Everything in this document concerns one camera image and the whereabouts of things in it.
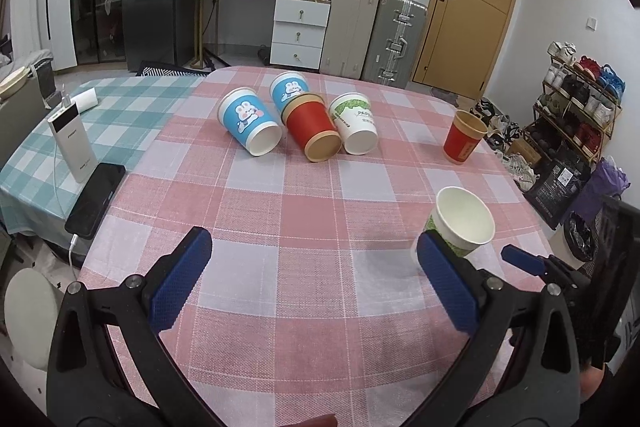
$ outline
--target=wooden door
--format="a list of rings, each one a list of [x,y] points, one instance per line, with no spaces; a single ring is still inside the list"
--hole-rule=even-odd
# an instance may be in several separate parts
[[[414,81],[479,98],[493,70],[514,0],[434,0]]]

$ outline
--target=screw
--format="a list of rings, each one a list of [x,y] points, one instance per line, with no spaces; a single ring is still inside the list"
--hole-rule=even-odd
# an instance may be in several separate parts
[[[489,279],[486,280],[486,286],[490,290],[501,290],[504,286],[504,282],[502,282],[502,279],[498,279],[497,277],[489,277]]]
[[[80,291],[80,288],[82,288],[81,283],[79,283],[78,281],[72,282],[69,286],[66,287],[66,291],[68,293],[71,293],[71,295],[75,295],[76,293],[78,293]]]
[[[142,275],[129,275],[124,283],[127,288],[138,288],[142,285]]]
[[[552,282],[546,285],[546,291],[548,291],[549,293],[551,293],[551,295],[553,296],[559,296],[562,293],[562,290],[560,289],[560,286],[558,286],[556,283]]]

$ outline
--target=silver suitcase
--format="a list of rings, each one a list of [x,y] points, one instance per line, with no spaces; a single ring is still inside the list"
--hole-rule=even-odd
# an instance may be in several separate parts
[[[426,20],[427,7],[415,0],[380,0],[362,80],[404,89]]]
[[[331,0],[320,73],[360,78],[378,0]]]

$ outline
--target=tablecloth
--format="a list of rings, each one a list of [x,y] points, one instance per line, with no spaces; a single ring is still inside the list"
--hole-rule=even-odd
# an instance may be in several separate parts
[[[82,84],[73,94],[95,87],[98,96],[98,105],[81,115],[98,161],[122,164],[130,171],[201,80],[191,75],[133,76]],[[0,172],[0,210],[9,233],[34,233],[66,248],[71,240],[64,229],[66,216],[84,184],[76,183],[58,151],[58,203],[53,180],[54,146],[45,119]],[[86,253],[87,249],[83,241],[76,246],[77,253]]]
[[[410,253],[438,190],[463,186],[491,209],[497,233],[469,256],[477,267],[539,290],[498,254],[509,243],[550,248],[484,142],[464,165],[444,158],[454,108],[427,95],[305,73],[328,101],[369,97],[377,149],[314,164],[285,134],[273,152],[249,156],[217,122],[216,102],[239,86],[268,101],[279,73],[225,68],[193,91],[111,203],[81,280],[103,287],[144,274],[193,225],[206,227],[212,258],[161,339],[217,415],[232,427],[324,413],[341,426],[400,425],[466,342]],[[122,338],[114,342],[133,389],[150,400]]]

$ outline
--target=white stool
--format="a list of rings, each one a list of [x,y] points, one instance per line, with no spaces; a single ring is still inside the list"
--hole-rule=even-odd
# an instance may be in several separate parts
[[[20,270],[4,296],[4,320],[15,350],[36,369],[47,370],[63,293],[33,268]]]

